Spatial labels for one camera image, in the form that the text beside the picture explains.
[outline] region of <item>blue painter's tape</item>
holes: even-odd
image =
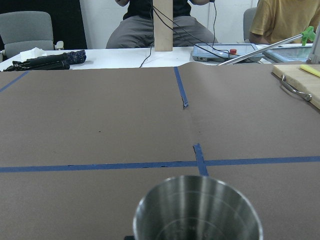
[[[209,176],[200,144],[198,143],[196,145],[193,145],[193,149],[195,152],[196,162],[199,168],[199,173],[202,176]]]
[[[182,98],[182,101],[183,101],[183,108],[185,109],[186,107],[189,106],[188,99],[187,99],[187,95],[186,95],[186,92],[185,92],[185,89],[184,89],[184,85],[183,85],[181,77],[180,77],[179,70],[178,70],[178,68],[176,66],[174,67],[174,73],[175,73],[175,77],[176,77],[176,82],[178,83],[178,88],[179,88],[179,91],[180,91],[180,95],[181,95],[181,98]]]
[[[88,165],[12,166],[12,167],[0,167],[0,173],[61,172],[61,171],[85,171],[85,170],[143,169],[143,168],[178,168],[178,167],[197,167],[197,162],[196,161],[167,161],[167,162],[138,162],[138,163],[88,164]]]
[[[274,157],[254,159],[207,160],[207,166],[253,165],[253,164],[288,164],[320,162],[320,156]]]
[[[29,73],[29,71],[25,71],[24,73],[22,73],[20,76],[18,76],[16,79],[12,80],[11,82],[9,82],[7,85],[5,85],[3,88],[0,89],[0,93],[3,92],[4,90],[6,90],[8,87],[10,87],[12,84],[14,84],[15,82],[17,82],[19,79],[23,78],[25,75],[27,75]]]

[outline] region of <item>black curtain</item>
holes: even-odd
[[[54,44],[63,41],[64,49],[87,49],[80,0],[0,0],[0,14],[18,11],[47,12],[52,20]]]

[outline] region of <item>person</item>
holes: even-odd
[[[115,0],[120,6],[129,3],[123,21],[111,34],[106,49],[146,48],[154,43],[152,0]],[[210,0],[190,0],[194,5],[205,5]],[[186,47],[205,42],[213,43],[213,33],[190,15],[188,0],[173,0],[173,46]]]
[[[259,0],[253,18],[249,41],[273,44],[314,27],[320,22],[320,0]]]

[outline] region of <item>yellow marker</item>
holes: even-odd
[[[320,71],[314,69],[314,68],[311,67],[310,65],[302,64],[302,65],[300,65],[300,68],[301,68],[302,70],[305,70],[306,72],[311,73],[311,74],[313,74],[313,75],[316,75],[317,77],[320,78]]]

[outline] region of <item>stainless steel cup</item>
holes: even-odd
[[[263,240],[259,217],[239,191],[207,176],[166,179],[140,201],[135,240]]]

